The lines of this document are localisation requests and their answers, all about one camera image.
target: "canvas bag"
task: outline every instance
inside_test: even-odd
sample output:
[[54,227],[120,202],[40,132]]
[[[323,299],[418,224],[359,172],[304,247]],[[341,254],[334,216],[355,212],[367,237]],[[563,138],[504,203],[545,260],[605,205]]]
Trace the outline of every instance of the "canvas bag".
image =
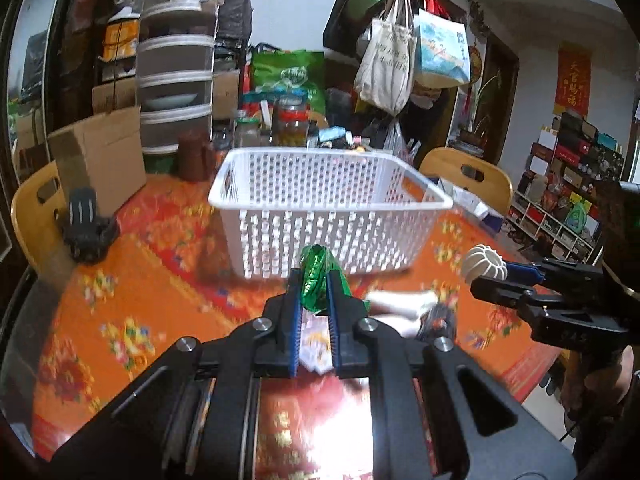
[[442,8],[436,0],[425,0],[414,20],[419,37],[415,80],[427,88],[451,88],[471,82],[469,47],[465,25],[437,16]]
[[371,41],[353,85],[363,101],[394,117],[406,105],[414,85],[412,16],[410,0],[395,0],[384,20],[372,20]]

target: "orange tablecloth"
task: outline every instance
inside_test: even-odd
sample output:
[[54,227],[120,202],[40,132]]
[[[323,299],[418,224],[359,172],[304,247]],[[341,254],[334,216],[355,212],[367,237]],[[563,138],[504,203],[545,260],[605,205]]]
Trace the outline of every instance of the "orange tablecloth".
[[[32,427],[39,455],[50,458],[180,336],[225,336],[258,317],[264,301],[283,291],[280,282],[233,275],[208,191],[206,184],[150,175],[118,213],[122,235],[107,259],[74,271],[40,359]],[[446,212],[410,270],[352,278],[351,290],[360,297],[370,288],[436,290],[456,311],[457,343],[522,401],[558,350],[532,342],[513,310],[471,296],[460,263],[479,243],[495,246],[482,229]],[[368,478],[366,388],[331,375],[302,374],[294,381],[263,381],[261,398],[259,477]]]

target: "green candy wrapper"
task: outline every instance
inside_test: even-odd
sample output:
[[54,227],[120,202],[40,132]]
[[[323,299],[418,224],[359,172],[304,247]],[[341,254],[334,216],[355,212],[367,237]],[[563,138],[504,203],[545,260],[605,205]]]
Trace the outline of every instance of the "green candy wrapper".
[[300,254],[300,267],[303,272],[302,296],[300,303],[309,312],[317,314],[327,308],[326,304],[326,276],[330,270],[340,272],[342,290],[351,295],[347,279],[340,268],[340,264],[331,251],[322,245],[306,246]]

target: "chair backrest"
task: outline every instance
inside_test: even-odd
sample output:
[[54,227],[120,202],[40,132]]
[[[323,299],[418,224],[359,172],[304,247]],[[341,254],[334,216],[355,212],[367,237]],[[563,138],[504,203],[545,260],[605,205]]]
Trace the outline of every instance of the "chair backrest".
[[52,255],[64,248],[56,217],[65,209],[55,161],[32,174],[15,192],[11,222],[22,252],[38,275],[50,267]]
[[497,166],[459,150],[431,150],[420,165],[420,173],[445,178],[452,184],[469,190],[503,216],[507,215],[511,206],[513,186],[509,175]]

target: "green shopping bag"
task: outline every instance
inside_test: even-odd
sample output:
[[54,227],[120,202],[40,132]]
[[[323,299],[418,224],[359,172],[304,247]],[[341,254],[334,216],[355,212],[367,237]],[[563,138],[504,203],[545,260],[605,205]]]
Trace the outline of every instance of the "green shopping bag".
[[257,92],[290,92],[303,88],[311,109],[324,115],[324,52],[255,53],[252,81]]

